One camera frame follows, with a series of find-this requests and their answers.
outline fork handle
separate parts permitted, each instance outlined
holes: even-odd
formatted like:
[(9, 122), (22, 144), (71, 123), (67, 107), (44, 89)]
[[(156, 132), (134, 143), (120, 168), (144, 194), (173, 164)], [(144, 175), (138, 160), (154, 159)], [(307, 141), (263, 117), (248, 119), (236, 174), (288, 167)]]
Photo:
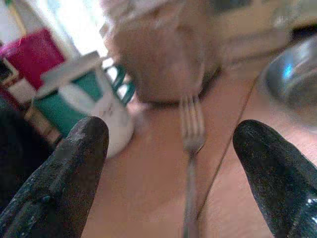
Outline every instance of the fork handle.
[(196, 207), (196, 153), (189, 154), (183, 238), (198, 238)]

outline kitchen counter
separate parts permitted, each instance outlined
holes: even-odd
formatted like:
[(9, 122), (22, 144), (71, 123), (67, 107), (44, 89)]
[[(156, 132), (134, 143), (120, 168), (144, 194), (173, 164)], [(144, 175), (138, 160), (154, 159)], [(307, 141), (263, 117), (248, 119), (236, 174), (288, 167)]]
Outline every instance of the kitchen counter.
[[(197, 158), (197, 206), (202, 238), (272, 237), (232, 146), (239, 121), (260, 120), (317, 164), (317, 135), (263, 97), (256, 78), (273, 55), (224, 70), (202, 98), (207, 141)], [(132, 101), (135, 133), (106, 160), (83, 238), (181, 237), (187, 155), (178, 107)]]

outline fork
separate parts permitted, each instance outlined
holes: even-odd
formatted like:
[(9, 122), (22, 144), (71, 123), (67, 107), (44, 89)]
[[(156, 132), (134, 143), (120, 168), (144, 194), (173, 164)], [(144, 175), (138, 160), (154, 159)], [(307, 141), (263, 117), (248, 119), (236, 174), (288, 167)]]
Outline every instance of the fork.
[(195, 169), (196, 155), (206, 141), (204, 118), (198, 96), (185, 96), (179, 104), (184, 150), (189, 155), (184, 238), (198, 238)]

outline mug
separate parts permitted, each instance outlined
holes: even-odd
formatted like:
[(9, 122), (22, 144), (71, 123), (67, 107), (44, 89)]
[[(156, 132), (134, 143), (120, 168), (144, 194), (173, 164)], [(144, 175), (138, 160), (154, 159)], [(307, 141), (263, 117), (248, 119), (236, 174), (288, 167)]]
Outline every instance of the mug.
[[(133, 134), (133, 122), (125, 108), (134, 94), (132, 82), (123, 83), (125, 69), (115, 65), (117, 76), (112, 82), (102, 69), (98, 53), (67, 62), (43, 75), (33, 104), (54, 124), (63, 137), (86, 116), (100, 117), (109, 128), (107, 157), (121, 151)], [(124, 95), (118, 90), (126, 87)]]

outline metal bowl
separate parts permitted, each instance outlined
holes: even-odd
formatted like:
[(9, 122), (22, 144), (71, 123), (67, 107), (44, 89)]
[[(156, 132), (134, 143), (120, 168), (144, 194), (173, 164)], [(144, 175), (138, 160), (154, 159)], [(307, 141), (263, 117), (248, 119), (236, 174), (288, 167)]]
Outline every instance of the metal bowl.
[(268, 94), (309, 127), (317, 127), (317, 36), (284, 51), (261, 73)]

